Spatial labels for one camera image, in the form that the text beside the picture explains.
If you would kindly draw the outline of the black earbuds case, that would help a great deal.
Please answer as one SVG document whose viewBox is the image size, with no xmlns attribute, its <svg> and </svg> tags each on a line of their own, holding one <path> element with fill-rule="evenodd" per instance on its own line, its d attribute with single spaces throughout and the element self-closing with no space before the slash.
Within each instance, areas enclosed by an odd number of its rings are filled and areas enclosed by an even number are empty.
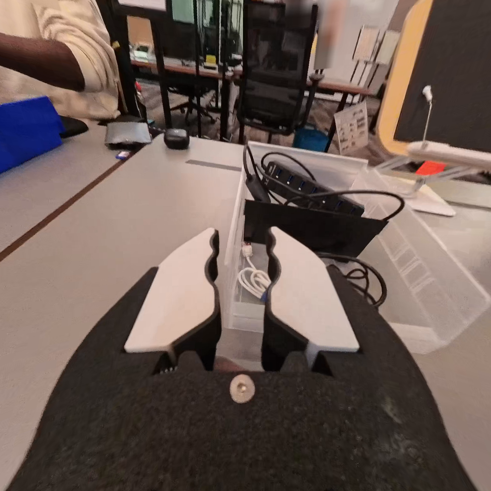
<svg viewBox="0 0 491 491">
<path fill-rule="evenodd" d="M 190 136 L 185 129 L 166 129 L 163 133 L 163 140 L 166 147 L 171 150 L 186 150 L 190 144 Z"/>
</svg>

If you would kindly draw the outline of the grey desk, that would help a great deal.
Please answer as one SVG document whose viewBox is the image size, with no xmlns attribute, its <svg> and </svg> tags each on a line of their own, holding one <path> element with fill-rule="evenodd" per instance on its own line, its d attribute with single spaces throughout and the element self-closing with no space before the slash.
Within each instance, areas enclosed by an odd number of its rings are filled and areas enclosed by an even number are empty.
<svg viewBox="0 0 491 491">
<path fill-rule="evenodd" d="M 208 227 L 219 230 L 219 289 L 242 148 L 163 138 L 122 164 L 1 261 L 1 490 L 25 458 L 74 351 L 150 267 Z M 490 293 L 490 211 L 419 214 Z M 490 490 L 490 309 L 447 346 L 415 354 L 472 481 Z"/>
<path fill-rule="evenodd" d="M 87 132 L 1 174 L 1 251 L 116 164 L 107 128 L 87 125 Z"/>
</svg>

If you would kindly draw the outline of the wood-framed black board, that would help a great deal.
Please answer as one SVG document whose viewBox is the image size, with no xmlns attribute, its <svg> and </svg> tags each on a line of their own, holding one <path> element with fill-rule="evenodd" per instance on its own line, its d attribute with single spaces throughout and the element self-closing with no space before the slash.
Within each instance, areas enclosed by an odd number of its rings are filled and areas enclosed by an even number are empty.
<svg viewBox="0 0 491 491">
<path fill-rule="evenodd" d="M 431 142 L 490 153 L 490 1 L 416 1 L 404 20 L 377 121 L 391 154 Z"/>
</svg>

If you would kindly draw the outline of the wooden background table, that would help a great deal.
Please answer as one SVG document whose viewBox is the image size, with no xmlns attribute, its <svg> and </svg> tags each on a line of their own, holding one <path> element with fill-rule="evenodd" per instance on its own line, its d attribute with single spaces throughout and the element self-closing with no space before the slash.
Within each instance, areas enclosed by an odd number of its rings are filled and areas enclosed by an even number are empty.
<svg viewBox="0 0 491 491">
<path fill-rule="evenodd" d="M 138 67 L 142 69 L 147 69 L 151 71 L 151 75 L 156 75 L 157 74 L 157 64 L 156 63 L 150 63 L 150 62 L 141 62 L 137 60 L 132 60 L 131 65 L 133 67 Z M 164 68 L 165 70 L 172 72 L 172 73 L 178 73 L 178 74 L 185 74 L 185 75 L 195 75 L 196 70 L 194 66 L 184 66 L 182 65 L 181 62 L 174 62 L 174 61 L 167 61 L 164 62 Z M 211 69 L 206 69 L 204 67 L 200 67 L 199 69 L 199 75 L 201 77 L 205 77 L 208 79 L 220 79 L 222 75 L 218 70 L 211 70 Z M 227 81 L 238 81 L 242 77 L 242 69 L 239 68 L 238 70 L 232 70 L 232 71 L 227 71 L 225 73 L 225 79 Z M 372 92 L 370 89 L 356 85 L 356 84 L 350 84 L 350 83 L 341 83 L 341 82 L 336 82 L 328 79 L 321 79 L 317 85 L 317 92 L 318 93 L 323 93 L 323 94 L 347 94 L 347 95 L 361 95 L 365 97 L 374 97 L 377 93 Z"/>
</svg>

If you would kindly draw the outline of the black computer mouse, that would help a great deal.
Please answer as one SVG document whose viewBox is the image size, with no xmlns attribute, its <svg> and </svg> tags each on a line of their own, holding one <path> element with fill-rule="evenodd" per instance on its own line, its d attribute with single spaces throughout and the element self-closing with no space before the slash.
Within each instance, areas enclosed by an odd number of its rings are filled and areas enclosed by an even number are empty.
<svg viewBox="0 0 491 491">
<path fill-rule="evenodd" d="M 59 136 L 62 140 L 76 137 L 89 131 L 88 125 L 82 120 L 61 115 L 59 118 L 62 126 Z"/>
</svg>

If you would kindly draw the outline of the black mesh office chair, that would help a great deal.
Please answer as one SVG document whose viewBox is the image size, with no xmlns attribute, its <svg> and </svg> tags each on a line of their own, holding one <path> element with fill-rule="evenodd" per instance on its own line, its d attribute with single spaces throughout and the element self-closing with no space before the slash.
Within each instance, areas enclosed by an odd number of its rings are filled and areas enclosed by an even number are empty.
<svg viewBox="0 0 491 491">
<path fill-rule="evenodd" d="M 313 1 L 243 2 L 239 143 L 246 126 L 289 136 L 308 119 L 322 76 L 309 80 L 318 5 Z"/>
</svg>

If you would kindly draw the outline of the grey pouch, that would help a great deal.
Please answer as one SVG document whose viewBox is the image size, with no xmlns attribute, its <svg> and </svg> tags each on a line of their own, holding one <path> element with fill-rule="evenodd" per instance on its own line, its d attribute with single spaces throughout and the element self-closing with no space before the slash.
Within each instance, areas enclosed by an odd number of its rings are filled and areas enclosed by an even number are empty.
<svg viewBox="0 0 491 491">
<path fill-rule="evenodd" d="M 106 126 L 105 145 L 111 149 L 132 149 L 152 143 L 145 121 L 115 121 Z"/>
</svg>

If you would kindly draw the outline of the clear plastic bin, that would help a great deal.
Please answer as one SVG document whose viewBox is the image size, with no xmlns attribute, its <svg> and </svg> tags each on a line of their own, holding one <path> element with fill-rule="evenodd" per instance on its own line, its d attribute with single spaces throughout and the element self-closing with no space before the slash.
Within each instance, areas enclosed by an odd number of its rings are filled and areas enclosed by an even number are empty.
<svg viewBox="0 0 491 491">
<path fill-rule="evenodd" d="M 264 304 L 237 281 L 245 266 L 244 180 L 242 171 L 225 250 L 224 327 L 258 337 L 263 333 Z M 490 309 L 490 294 L 408 204 L 371 240 L 361 258 L 382 274 L 389 298 L 381 314 L 413 353 L 447 346 Z"/>
</svg>

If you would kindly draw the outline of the blue bucket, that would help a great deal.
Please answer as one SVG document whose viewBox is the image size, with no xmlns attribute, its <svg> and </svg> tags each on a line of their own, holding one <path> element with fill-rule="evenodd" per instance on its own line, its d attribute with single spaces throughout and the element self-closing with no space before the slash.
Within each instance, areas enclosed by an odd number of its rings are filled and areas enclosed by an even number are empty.
<svg viewBox="0 0 491 491">
<path fill-rule="evenodd" d="M 295 131 L 293 148 L 323 152 L 329 143 L 328 134 L 316 127 L 304 126 Z"/>
</svg>

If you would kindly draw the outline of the black divider panel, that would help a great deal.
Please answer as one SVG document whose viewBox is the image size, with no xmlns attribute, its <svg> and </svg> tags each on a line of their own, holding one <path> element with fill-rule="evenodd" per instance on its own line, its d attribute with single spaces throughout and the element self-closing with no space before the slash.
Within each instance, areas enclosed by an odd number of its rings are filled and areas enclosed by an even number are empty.
<svg viewBox="0 0 491 491">
<path fill-rule="evenodd" d="M 267 245 L 267 231 L 278 227 L 314 252 L 359 257 L 388 220 L 245 200 L 245 242 Z"/>
</svg>

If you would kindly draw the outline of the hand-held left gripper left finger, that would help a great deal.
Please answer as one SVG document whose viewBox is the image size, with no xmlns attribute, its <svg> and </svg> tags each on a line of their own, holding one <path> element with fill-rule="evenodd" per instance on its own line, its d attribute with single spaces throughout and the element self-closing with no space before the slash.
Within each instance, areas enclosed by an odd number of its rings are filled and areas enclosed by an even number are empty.
<svg viewBox="0 0 491 491">
<path fill-rule="evenodd" d="M 222 332 L 218 254 L 219 232 L 207 228 L 158 265 L 126 353 L 165 353 L 176 366 L 181 354 L 191 351 L 213 370 Z"/>
</svg>

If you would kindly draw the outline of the another person's forearm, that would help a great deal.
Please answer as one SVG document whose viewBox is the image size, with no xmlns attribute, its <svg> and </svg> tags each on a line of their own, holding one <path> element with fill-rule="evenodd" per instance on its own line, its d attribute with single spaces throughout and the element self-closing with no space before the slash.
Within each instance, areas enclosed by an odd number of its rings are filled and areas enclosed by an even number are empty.
<svg viewBox="0 0 491 491">
<path fill-rule="evenodd" d="M 84 76 L 76 57 L 59 41 L 1 33 L 1 67 L 54 87 L 76 92 L 85 90 Z"/>
</svg>

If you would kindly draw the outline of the dark grey adapter with cable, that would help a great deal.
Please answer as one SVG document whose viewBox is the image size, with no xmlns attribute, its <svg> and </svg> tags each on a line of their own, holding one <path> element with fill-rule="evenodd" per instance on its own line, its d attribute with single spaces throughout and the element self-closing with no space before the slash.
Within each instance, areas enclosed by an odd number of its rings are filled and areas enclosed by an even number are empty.
<svg viewBox="0 0 491 491">
<path fill-rule="evenodd" d="M 246 175 L 245 184 L 255 201 L 271 204 L 271 197 L 266 185 L 262 182 L 257 171 L 252 151 L 248 144 L 243 146 L 242 166 Z"/>
</svg>

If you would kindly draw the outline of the printed instruction sheet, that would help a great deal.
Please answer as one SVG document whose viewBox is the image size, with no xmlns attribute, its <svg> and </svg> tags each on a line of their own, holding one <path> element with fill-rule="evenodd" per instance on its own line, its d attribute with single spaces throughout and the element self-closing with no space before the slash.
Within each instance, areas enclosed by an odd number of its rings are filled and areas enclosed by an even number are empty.
<svg viewBox="0 0 491 491">
<path fill-rule="evenodd" d="M 352 155 L 367 146 L 369 138 L 366 101 L 335 113 L 334 121 L 340 155 Z"/>
</svg>

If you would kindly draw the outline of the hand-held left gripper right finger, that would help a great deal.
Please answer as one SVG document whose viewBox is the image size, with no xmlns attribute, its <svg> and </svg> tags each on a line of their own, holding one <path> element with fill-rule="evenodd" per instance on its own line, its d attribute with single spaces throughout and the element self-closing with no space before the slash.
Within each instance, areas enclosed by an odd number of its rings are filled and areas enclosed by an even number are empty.
<svg viewBox="0 0 491 491">
<path fill-rule="evenodd" d="M 309 369 L 321 352 L 358 353 L 359 342 L 324 262 L 280 228 L 267 230 L 268 275 L 262 367 L 279 371 L 304 354 Z"/>
</svg>

